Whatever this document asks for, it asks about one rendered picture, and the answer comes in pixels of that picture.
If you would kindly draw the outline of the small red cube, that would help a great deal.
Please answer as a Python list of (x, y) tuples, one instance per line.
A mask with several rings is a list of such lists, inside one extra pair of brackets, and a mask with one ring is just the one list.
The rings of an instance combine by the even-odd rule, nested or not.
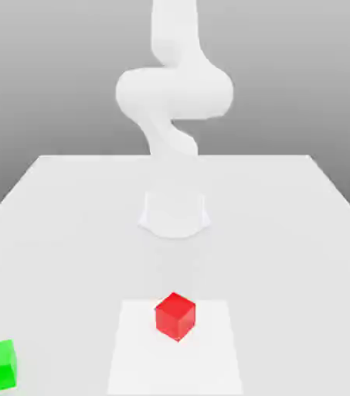
[(195, 325), (196, 305), (172, 292), (155, 307), (155, 327), (179, 342)]

